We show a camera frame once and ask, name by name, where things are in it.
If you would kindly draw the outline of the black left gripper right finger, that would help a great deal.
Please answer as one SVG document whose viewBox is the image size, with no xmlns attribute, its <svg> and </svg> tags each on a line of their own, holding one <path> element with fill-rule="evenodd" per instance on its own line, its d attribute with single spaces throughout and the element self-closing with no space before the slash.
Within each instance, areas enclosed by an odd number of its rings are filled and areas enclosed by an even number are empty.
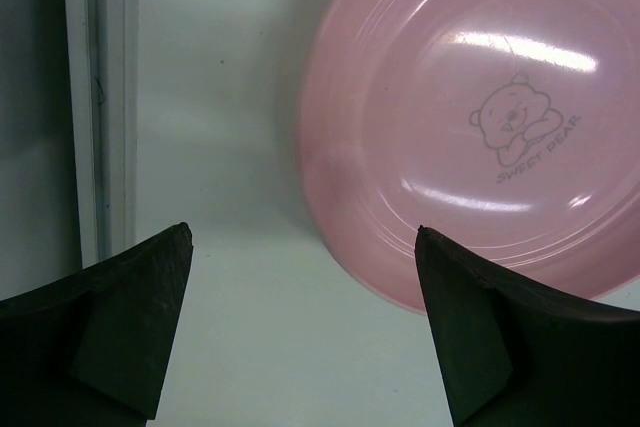
<svg viewBox="0 0 640 427">
<path fill-rule="evenodd" d="M 422 227 L 415 261 L 457 426 L 635 426 L 639 315 L 576 297 Z"/>
</svg>

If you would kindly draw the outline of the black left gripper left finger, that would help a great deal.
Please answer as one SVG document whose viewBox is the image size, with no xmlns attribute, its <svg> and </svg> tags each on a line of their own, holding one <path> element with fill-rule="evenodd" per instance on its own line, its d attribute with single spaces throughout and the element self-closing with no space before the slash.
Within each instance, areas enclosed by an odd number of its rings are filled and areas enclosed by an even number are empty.
<svg viewBox="0 0 640 427">
<path fill-rule="evenodd" d="M 193 256 L 187 223 L 1 303 L 4 426 L 155 419 Z"/>
</svg>

